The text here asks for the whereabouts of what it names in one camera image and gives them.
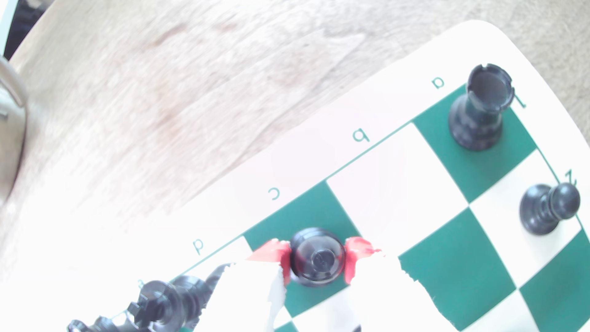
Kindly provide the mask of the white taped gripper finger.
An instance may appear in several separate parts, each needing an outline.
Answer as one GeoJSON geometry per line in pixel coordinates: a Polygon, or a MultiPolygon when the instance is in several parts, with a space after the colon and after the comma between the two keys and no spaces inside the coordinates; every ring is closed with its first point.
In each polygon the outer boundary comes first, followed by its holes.
{"type": "Polygon", "coordinates": [[[222,273],[195,331],[275,331],[290,282],[290,242],[271,239],[222,273]]]}
{"type": "Polygon", "coordinates": [[[360,236],[347,238],[344,248],[344,280],[362,331],[457,331],[396,255],[360,236]]]}

